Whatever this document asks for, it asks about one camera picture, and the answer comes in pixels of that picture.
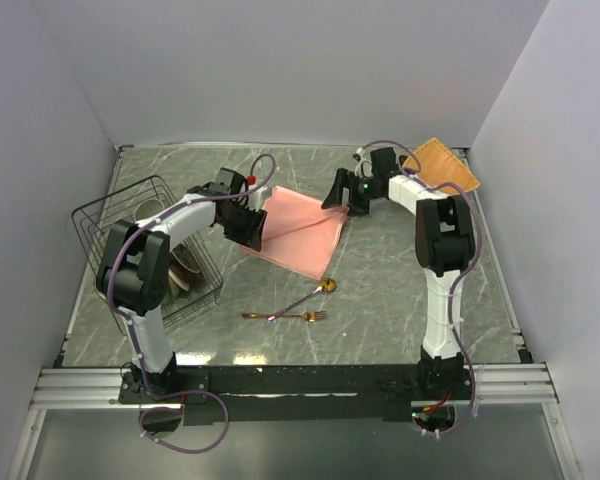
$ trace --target marble table surface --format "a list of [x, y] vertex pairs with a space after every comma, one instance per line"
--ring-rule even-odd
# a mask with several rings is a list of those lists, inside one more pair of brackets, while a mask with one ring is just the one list
[[[179, 197], [215, 178], [220, 167], [248, 174], [261, 151], [272, 152], [278, 170], [272, 185], [322, 199], [336, 168], [355, 166], [352, 147], [185, 146], [131, 148], [116, 166], [115, 189], [149, 175], [164, 178]], [[262, 177], [266, 167], [262, 162]], [[388, 200], [376, 200], [368, 217], [349, 218], [327, 269], [338, 282], [298, 308], [326, 310], [328, 319], [273, 324], [245, 320], [243, 311], [275, 311], [312, 290], [316, 281], [243, 253], [216, 226], [200, 232], [224, 278], [217, 305], [180, 321], [169, 339], [180, 364], [377, 364], [415, 363], [426, 326], [427, 290], [414, 252], [414, 217]], [[476, 363], [519, 362], [512, 327], [485, 243], [465, 281], [463, 340]], [[64, 366], [122, 365], [130, 359], [122, 336], [85, 282], [72, 324]]]

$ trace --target fork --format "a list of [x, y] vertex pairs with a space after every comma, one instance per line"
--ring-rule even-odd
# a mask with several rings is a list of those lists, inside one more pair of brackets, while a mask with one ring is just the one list
[[[242, 314], [244, 318], [269, 318], [269, 313], [249, 313], [245, 312]], [[287, 318], [304, 318], [307, 322], [316, 322], [318, 320], [324, 320], [327, 318], [327, 312], [306, 312], [302, 314], [287, 313], [278, 315], [276, 318], [287, 317]]]

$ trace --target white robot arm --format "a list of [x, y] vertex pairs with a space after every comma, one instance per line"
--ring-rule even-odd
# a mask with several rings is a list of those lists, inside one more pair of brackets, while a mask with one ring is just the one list
[[[236, 195], [247, 183], [239, 173], [222, 168], [215, 182], [192, 188], [159, 214], [137, 223], [119, 220], [111, 227], [96, 275], [96, 287], [103, 293], [107, 292], [113, 265], [124, 243], [134, 232], [144, 230], [124, 254], [114, 280], [113, 299], [124, 314], [125, 329], [131, 339], [132, 370], [137, 369], [137, 373], [144, 367], [156, 392], [172, 391], [177, 367], [161, 311], [168, 288], [169, 253], [190, 235], [214, 223], [222, 225], [226, 238], [259, 251], [266, 219], [261, 206], [267, 187], [250, 194], [246, 203], [217, 200]], [[127, 258], [139, 252], [140, 263]]]
[[[392, 148], [371, 151], [371, 159], [361, 158], [362, 153], [359, 149], [354, 155], [359, 162], [355, 171], [338, 169], [322, 208], [342, 205], [343, 190], [347, 189], [349, 215], [368, 215], [370, 200], [378, 198], [388, 198], [415, 215], [416, 256], [424, 268], [428, 290], [418, 383], [424, 392], [444, 395], [465, 379], [464, 356], [458, 344], [462, 272], [476, 248], [469, 205], [460, 195], [433, 191], [419, 178], [403, 175]], [[364, 163], [371, 165], [371, 176], [365, 175]]]
[[[441, 192], [431, 192], [415, 179], [399, 175], [389, 180], [389, 200], [402, 205], [413, 215], [416, 215], [416, 205], [420, 200], [442, 200], [448, 195]], [[422, 348], [431, 358], [453, 358], [460, 352], [460, 347], [451, 331], [447, 307], [451, 285], [460, 276], [460, 270], [445, 271], [438, 276], [430, 268], [425, 268], [427, 279], [427, 330], [422, 342]], [[464, 279], [456, 285], [454, 290], [453, 319], [455, 328], [460, 334], [460, 299]]]

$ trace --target pink cloth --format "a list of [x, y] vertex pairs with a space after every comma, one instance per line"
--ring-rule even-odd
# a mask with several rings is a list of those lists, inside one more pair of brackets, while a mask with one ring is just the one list
[[242, 249], [307, 277], [320, 280], [340, 239], [347, 207], [328, 210], [322, 202], [283, 187], [274, 187], [263, 205], [267, 219], [262, 251]]

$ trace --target orange cloth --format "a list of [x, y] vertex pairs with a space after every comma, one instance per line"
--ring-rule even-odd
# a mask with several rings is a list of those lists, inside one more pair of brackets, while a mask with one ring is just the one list
[[242, 249], [281, 267], [320, 280], [340, 239], [348, 207], [322, 210], [322, 202], [274, 187], [264, 205], [262, 250]]

